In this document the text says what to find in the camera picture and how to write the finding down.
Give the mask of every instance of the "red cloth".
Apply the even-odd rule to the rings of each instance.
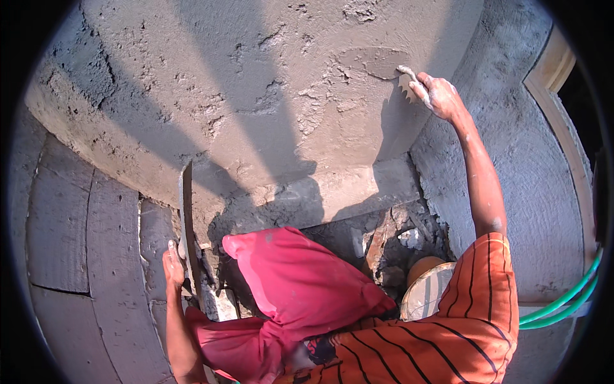
[[[271,319],[214,323],[193,307],[185,315],[205,364],[243,384],[272,382],[301,340],[395,307],[371,279],[298,229],[227,235],[222,244]]]

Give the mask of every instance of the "left hand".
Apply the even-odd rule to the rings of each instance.
[[[166,287],[180,288],[185,280],[185,268],[179,259],[177,243],[174,240],[168,242],[168,251],[162,255],[162,266],[164,266]]]

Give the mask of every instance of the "green hose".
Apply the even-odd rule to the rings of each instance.
[[[591,285],[588,286],[586,291],[582,295],[580,295],[580,297],[576,301],[574,301],[572,305],[565,308],[563,311],[560,311],[556,315],[553,315],[547,318],[543,318],[543,319],[539,319],[539,320],[535,320],[535,321],[531,321],[529,323],[521,324],[520,329],[535,329],[535,328],[547,327],[549,325],[557,323],[560,320],[563,320],[564,318],[568,317],[573,312],[575,312],[578,308],[580,308],[582,304],[586,302],[588,297],[595,290],[596,285],[597,285],[597,276],[595,276],[595,279],[593,279],[593,282],[591,283]]]
[[[533,320],[542,318],[546,315],[549,315],[550,313],[554,312],[559,307],[567,303],[569,300],[571,300],[575,295],[577,295],[578,292],[580,292],[582,288],[584,288],[584,286],[591,279],[591,275],[595,272],[595,270],[597,270],[597,267],[599,266],[599,262],[601,260],[601,255],[603,254],[603,251],[604,250],[601,247],[599,248],[599,250],[597,250],[597,255],[595,257],[595,260],[593,261],[593,264],[591,264],[591,267],[588,269],[588,271],[586,272],[582,280],[578,282],[578,284],[576,284],[571,290],[567,291],[563,296],[559,297],[558,299],[548,304],[547,306],[543,307],[542,309],[521,317],[520,325],[526,324],[529,321],[533,321]]]

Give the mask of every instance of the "sleeve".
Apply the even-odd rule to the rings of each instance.
[[[505,236],[487,233],[463,253],[441,296],[437,316],[487,321],[518,335],[518,296]]]

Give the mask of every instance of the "trowel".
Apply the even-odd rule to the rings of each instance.
[[[410,81],[418,80],[410,69],[412,60],[407,52],[388,47],[356,47],[338,53],[336,60],[351,69],[365,71],[382,80],[398,77],[398,86],[402,92],[407,91],[405,98],[409,98],[410,103],[418,100],[409,86]]]

